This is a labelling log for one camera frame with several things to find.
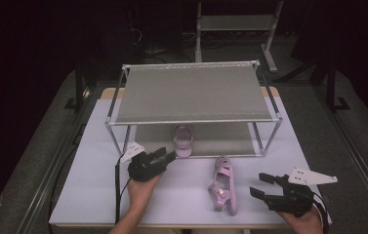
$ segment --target pink shoe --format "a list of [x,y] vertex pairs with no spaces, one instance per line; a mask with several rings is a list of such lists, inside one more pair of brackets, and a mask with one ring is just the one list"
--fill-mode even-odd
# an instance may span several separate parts
[[175,153],[180,158],[192,154],[192,129],[189,125],[177,125],[174,130]]
[[232,172],[232,165],[229,159],[221,156],[217,159],[215,166],[215,179],[208,187],[212,201],[214,203],[215,211],[220,212],[223,206],[227,203],[228,210],[231,215],[237,212],[234,176]]

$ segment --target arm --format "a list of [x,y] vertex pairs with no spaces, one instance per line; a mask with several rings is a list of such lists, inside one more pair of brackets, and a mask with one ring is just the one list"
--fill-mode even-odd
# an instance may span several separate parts
[[147,204],[150,201],[153,189],[160,177],[161,175],[157,175],[147,182],[138,182],[133,179],[129,181],[129,210],[110,230],[109,234],[130,234],[136,231],[144,215]]
[[301,217],[295,217],[288,213],[278,213],[291,226],[297,234],[323,234],[320,214],[316,207]]

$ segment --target dark background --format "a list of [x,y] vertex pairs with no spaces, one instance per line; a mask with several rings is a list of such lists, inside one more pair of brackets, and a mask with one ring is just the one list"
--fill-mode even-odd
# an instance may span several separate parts
[[[208,2],[208,14],[248,14],[257,6]],[[263,12],[274,5],[258,2]],[[91,85],[114,79],[122,63],[139,60],[145,43],[178,50],[182,32],[195,24],[192,0],[0,0],[0,193],[69,72],[79,67]],[[130,25],[144,34],[139,47],[131,43]],[[332,52],[368,106],[368,1],[286,1],[277,34],[291,33],[300,33],[294,58]]]

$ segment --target hand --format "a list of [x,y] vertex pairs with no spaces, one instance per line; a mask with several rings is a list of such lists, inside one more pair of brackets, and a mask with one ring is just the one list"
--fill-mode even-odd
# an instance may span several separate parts
[[129,211],[143,213],[153,194],[153,189],[162,175],[157,175],[146,182],[131,179],[128,184],[130,206]]
[[320,214],[316,207],[311,207],[311,210],[301,217],[281,212],[278,212],[278,214],[286,220],[297,234],[323,234]]

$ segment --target table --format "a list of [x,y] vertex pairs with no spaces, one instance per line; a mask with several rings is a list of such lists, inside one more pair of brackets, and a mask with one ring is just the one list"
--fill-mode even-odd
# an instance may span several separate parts
[[[265,157],[231,158],[237,188],[238,213],[214,211],[207,186],[213,179],[215,158],[177,159],[157,185],[141,227],[172,228],[286,228],[287,224],[264,202],[251,197],[249,187],[279,195],[282,189],[259,181],[259,173],[290,174],[294,167],[308,169],[281,97],[274,97],[283,116],[277,135]],[[85,129],[59,201],[50,218],[57,226],[112,226],[115,220],[114,165],[118,154],[105,128],[109,99],[99,99]],[[116,137],[126,127],[117,126]],[[127,180],[127,165],[121,165],[121,183]],[[318,192],[316,186],[311,189]],[[121,215],[128,208],[127,191]]]

